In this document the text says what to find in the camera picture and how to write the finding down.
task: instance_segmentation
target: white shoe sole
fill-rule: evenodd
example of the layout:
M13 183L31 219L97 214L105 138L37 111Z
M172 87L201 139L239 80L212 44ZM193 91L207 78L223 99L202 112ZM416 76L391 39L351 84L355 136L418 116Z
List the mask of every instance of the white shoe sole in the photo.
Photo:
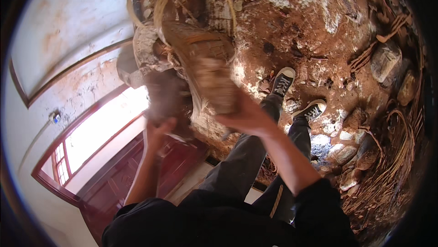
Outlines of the white shoe sole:
M321 115L324 113L324 111L326 110L326 108L327 108L327 103L326 103L326 101L324 101L324 100L322 100L322 99L318 99L318 100L314 100L314 101L312 101L312 102L310 102L308 105L307 105L307 107L306 108L304 108L303 110L300 110L300 111L296 111L296 112L294 112L294 113L292 113L292 119L294 118L294 117L296 117L299 113L302 113L302 112L304 112L305 110L307 110L310 106L312 106L312 105L314 105L314 104L318 104L318 108L319 108L319 110L321 110Z

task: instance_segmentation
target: forearm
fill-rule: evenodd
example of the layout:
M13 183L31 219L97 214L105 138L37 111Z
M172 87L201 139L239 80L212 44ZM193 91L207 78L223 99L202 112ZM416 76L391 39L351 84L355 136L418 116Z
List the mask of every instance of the forearm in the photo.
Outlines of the forearm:
M156 196L161 161L162 158L157 156L155 151L144 152L124 205L142 202L148 197Z
M308 159L277 126L268 126L260 139L293 195L297 196L302 189L321 178Z

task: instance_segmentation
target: hand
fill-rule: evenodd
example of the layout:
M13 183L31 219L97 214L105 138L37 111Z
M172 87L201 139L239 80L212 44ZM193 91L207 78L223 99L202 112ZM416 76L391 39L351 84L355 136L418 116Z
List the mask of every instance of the hand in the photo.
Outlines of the hand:
M177 119L173 117L168 118L159 127L155 127L149 119L146 121L143 139L145 141L145 148L150 154L155 155L162 148L164 136L170 133L176 124Z
M226 127L239 132L263 137L277 129L277 125L247 94L239 89L237 93L239 112L234 114L216 115L216 120Z

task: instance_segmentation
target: shoelace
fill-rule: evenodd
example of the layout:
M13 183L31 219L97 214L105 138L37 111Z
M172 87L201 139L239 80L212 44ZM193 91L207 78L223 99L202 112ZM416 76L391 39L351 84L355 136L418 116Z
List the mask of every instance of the shoelace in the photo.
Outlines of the shoelace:
M319 114L318 108L314 107L310 109L309 113L305 113L304 117L306 117L307 121L315 118Z
M277 87L274 89L274 91L276 91L277 93L281 94L284 96L284 94L286 93L288 87L289 87L290 81L285 79L285 78L281 78L280 82L278 83Z

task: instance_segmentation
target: black pants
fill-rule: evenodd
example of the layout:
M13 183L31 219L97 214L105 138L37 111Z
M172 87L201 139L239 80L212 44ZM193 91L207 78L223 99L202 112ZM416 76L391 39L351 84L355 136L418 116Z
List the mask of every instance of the black pants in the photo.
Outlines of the black pants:
M268 95L260 107L278 122L282 111L282 99L277 95ZM298 117L289 129L288 136L298 149L310 161L309 123L304 117ZM205 177L199 189L215 192L233 199L244 201L253 185L266 150L261 140L256 136L241 134L228 157L213 168ZM283 191L272 218L290 223L293 219L294 197L284 184L280 175L274 179L266 191L253 203L253 206L263 214L270 215L276 201L280 185Z

